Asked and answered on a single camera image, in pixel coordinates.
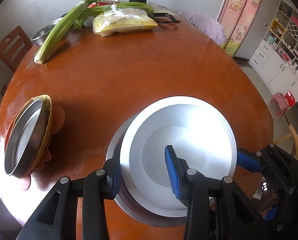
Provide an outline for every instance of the hello kitty sticker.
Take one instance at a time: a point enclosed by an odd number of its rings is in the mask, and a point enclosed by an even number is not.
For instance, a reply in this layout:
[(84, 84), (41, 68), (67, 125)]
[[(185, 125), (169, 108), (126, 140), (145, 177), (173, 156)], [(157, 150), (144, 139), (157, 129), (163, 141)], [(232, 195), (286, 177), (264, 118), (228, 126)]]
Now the hello kitty sticker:
[(247, 29), (248, 29), (247, 26), (241, 24), (240, 27), (237, 29), (237, 36), (235, 37), (235, 39), (236, 39), (237, 41), (242, 41), (244, 35), (245, 35), (246, 32), (247, 32)]
[(229, 5), (229, 11), (234, 14), (242, 7), (241, 5), (242, 0), (230, 0), (230, 1), (231, 1), (231, 4)]
[(257, 9), (259, 3), (260, 3), (260, 0), (253, 0), (251, 2), (251, 6), (253, 7), (254, 10)]

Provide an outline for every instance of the white cabinet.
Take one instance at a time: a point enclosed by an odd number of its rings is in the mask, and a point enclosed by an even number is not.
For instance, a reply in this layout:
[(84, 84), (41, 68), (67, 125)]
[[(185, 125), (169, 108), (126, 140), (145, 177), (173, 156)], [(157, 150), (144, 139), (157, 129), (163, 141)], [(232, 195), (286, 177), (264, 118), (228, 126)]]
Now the white cabinet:
[(249, 64), (257, 72), (270, 93), (281, 92), (284, 95), (291, 91), (298, 101), (298, 81), (288, 65), (266, 41), (262, 40)]
[(284, 90), (283, 94), (285, 95), (289, 91), (293, 94), (295, 101), (297, 102), (298, 101), (298, 82), (297, 82), (297, 80), (294, 80), (293, 83)]
[(259, 47), (256, 49), (254, 54), (262, 61), (263, 64), (265, 64), (269, 59), (269, 56)]
[(287, 65), (284, 61), (280, 58), (277, 53), (273, 53), (265, 65), (260, 70), (260, 73), (265, 78), (265, 80), (270, 83), (272, 79), (278, 74)]
[(269, 82), (269, 85), (274, 93), (282, 93), (293, 81), (295, 81), (294, 75), (284, 64), (282, 69), (279, 70), (277, 75)]
[(258, 59), (258, 57), (254, 54), (251, 56), (250, 60), (249, 60), (249, 64), (256, 68), (257, 70), (261, 70), (262, 67), (264, 66), (264, 64), (262, 63), (262, 61), (260, 59)]
[(261, 48), (268, 55), (268, 57), (270, 57), (274, 52), (274, 49), (264, 40), (261, 41), (258, 47)]

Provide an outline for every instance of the chair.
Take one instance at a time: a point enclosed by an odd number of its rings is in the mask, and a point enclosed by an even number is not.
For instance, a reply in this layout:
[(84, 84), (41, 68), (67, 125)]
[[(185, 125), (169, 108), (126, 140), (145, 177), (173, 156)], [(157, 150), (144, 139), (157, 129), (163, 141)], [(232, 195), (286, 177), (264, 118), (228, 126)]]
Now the chair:
[(295, 98), (293, 96), (293, 94), (289, 91), (285, 96), (278, 92), (276, 94), (273, 95), (272, 100), (270, 101), (271, 103), (276, 102), (280, 112), (278, 112), (276, 115), (280, 115), (283, 116), (284, 113), (286, 113), (286, 111), (294, 106), (296, 104)]
[(11, 31), (0, 42), (0, 59), (13, 71), (17, 69), (32, 44), (20, 26)]
[(282, 143), (283, 141), (285, 141), (286, 139), (288, 139), (289, 137), (293, 137), (294, 142), (295, 142), (295, 151), (296, 151), (296, 156), (295, 158), (298, 160), (298, 134), (296, 133), (294, 127), (290, 124), (288, 125), (288, 129), (290, 130), (290, 133), (283, 136), (282, 138), (274, 141), (273, 143), (278, 145), (280, 143)]

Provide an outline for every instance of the white bowl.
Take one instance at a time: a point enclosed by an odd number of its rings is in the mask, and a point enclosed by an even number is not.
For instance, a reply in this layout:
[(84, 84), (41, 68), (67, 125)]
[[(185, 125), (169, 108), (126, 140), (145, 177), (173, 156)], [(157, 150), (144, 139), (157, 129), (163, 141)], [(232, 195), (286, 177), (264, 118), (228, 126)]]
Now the white bowl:
[(120, 164), (132, 197), (147, 210), (167, 217), (186, 216), (172, 193), (164, 149), (206, 177), (233, 176), (237, 148), (233, 132), (212, 105), (191, 97), (159, 100), (132, 121), (122, 141)]

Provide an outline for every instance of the metal bowl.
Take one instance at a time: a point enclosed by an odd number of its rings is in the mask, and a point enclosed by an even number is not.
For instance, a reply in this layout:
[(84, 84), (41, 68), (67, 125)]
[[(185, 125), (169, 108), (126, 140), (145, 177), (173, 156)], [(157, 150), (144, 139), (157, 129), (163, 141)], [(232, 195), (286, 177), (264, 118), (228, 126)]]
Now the metal bowl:
[(38, 47), (41, 47), (45, 40), (47, 39), (50, 32), (53, 30), (55, 25), (57, 25), (59, 22), (53, 22), (49, 24), (48, 26), (44, 27), (42, 30), (39, 30), (36, 34), (34, 34), (30, 41), (33, 41)]
[(30, 169), (41, 147), (50, 109), (38, 98), (22, 113), (16, 122), (4, 157), (4, 169), (7, 175), (21, 179)]
[(60, 22), (62, 19), (63, 19), (63, 17), (61, 17), (61, 18), (59, 18), (59, 19), (56, 19), (56, 20), (54, 20), (53, 22), (51, 22), (50, 24), (58, 23), (58, 22)]
[(190, 97), (159, 100), (142, 110), (122, 141), (120, 165), (132, 197), (147, 210), (165, 217), (184, 217), (187, 207), (172, 192), (164, 149), (172, 145), (206, 177), (233, 176), (237, 148), (233, 131), (210, 104)]
[[(130, 117), (116, 131), (109, 144), (106, 160), (112, 158), (116, 150), (120, 151), (124, 134), (136, 116)], [(185, 224), (186, 217), (165, 217), (145, 209), (131, 196), (124, 181), (122, 181), (119, 194), (114, 200), (124, 212), (144, 224), (154, 227), (177, 227)]]

